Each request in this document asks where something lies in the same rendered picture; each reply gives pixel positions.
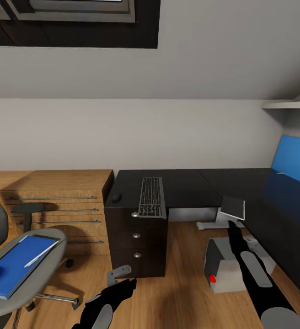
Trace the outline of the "mouse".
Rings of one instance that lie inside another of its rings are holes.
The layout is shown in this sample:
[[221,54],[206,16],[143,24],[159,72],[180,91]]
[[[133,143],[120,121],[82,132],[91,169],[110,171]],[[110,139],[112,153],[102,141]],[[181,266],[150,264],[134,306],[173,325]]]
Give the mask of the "mouse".
[[121,193],[115,193],[113,196],[112,196],[112,200],[113,201],[118,201],[122,198],[122,194]]

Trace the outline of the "swivel chair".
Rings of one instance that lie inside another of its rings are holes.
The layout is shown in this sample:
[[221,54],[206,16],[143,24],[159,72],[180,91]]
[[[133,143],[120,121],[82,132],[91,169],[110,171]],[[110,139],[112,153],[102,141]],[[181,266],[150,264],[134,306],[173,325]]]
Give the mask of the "swivel chair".
[[[65,258],[62,260],[68,245],[68,238],[60,229],[57,228],[40,228],[31,230],[32,216],[31,213],[42,212],[46,209],[43,203],[27,202],[17,204],[12,208],[13,212],[25,213],[24,216],[24,234],[14,238],[0,249],[0,258],[2,258],[10,249],[12,249],[25,236],[53,239],[58,243],[48,252],[28,277],[18,286],[14,293],[7,299],[0,299],[0,329],[3,329],[12,312],[16,310],[12,329],[17,329],[22,307],[28,312],[35,308],[33,298],[48,299],[61,302],[69,302],[74,310],[80,306],[78,298],[61,297],[50,294],[40,293],[56,269],[66,261],[66,267],[71,267],[73,260]],[[0,246],[7,240],[9,232],[8,213],[0,204]]]

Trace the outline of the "folder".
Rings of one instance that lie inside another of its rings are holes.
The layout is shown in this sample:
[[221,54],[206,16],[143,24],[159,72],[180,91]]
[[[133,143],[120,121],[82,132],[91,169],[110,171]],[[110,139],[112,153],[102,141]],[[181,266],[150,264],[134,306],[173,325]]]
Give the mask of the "folder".
[[53,239],[25,236],[0,258],[0,299],[7,300],[15,292],[51,249],[30,267],[25,266],[56,242]]

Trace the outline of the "notebook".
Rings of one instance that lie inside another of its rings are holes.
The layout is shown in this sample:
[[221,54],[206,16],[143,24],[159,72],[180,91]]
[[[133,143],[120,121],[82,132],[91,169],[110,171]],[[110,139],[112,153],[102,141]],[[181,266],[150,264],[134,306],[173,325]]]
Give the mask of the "notebook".
[[244,220],[245,201],[224,195],[220,213],[235,217],[238,220]]

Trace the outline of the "pen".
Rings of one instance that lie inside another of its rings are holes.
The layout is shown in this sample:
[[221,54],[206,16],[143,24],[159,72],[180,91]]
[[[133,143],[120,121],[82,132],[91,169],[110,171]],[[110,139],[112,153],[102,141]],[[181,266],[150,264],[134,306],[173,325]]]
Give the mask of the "pen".
[[[56,242],[57,243],[57,242]],[[43,252],[41,252],[38,256],[36,256],[32,261],[30,261],[25,267],[30,267],[36,260],[38,260],[38,258],[41,255],[44,255],[49,249],[53,248],[56,243],[54,243],[52,246],[50,246],[48,249],[44,250]]]

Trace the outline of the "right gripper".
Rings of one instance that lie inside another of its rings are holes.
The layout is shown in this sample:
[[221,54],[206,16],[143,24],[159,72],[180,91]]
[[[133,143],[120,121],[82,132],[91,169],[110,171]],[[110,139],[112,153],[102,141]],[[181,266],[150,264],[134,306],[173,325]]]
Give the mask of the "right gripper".
[[244,237],[241,234],[241,229],[237,227],[233,221],[229,220],[229,226],[230,226],[230,228],[228,228],[229,240],[230,240],[232,252],[234,252],[233,248],[236,244],[245,244],[245,245],[247,244],[243,239]]

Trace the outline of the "keyboard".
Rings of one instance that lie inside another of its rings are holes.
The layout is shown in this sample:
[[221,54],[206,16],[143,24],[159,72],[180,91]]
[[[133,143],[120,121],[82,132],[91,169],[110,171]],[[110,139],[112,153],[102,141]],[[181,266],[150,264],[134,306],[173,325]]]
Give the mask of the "keyboard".
[[166,219],[166,206],[161,177],[144,177],[138,217]]

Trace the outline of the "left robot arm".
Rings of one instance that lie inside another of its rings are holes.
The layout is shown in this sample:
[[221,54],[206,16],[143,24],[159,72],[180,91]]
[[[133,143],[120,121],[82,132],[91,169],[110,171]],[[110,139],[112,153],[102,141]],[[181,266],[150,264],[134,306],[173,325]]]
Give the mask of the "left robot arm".
[[75,324],[71,329],[108,329],[113,312],[123,300],[132,297],[136,289],[137,280],[129,279],[119,282],[121,276],[131,272],[129,265],[123,265],[107,273],[107,288],[99,295],[85,303],[85,309],[80,318],[80,324]]

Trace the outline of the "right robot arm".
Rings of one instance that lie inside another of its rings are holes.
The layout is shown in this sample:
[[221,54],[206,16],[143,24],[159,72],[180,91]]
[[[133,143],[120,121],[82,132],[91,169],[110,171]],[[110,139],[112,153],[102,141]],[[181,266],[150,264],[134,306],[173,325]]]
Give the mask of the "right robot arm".
[[300,317],[287,301],[260,259],[258,242],[243,237],[241,229],[229,220],[232,252],[238,260],[242,279],[263,329],[300,329]]

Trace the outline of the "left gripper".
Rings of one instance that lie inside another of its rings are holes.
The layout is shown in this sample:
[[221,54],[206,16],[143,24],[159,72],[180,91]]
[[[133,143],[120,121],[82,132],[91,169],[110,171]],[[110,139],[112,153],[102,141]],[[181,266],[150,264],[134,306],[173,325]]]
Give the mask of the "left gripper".
[[136,289],[136,284],[137,284],[136,278],[134,279],[127,278],[126,280],[119,282],[118,284],[103,289],[101,293],[106,291],[113,291],[118,298],[118,305],[117,305],[118,307],[123,300],[132,297],[133,291],[134,289]]

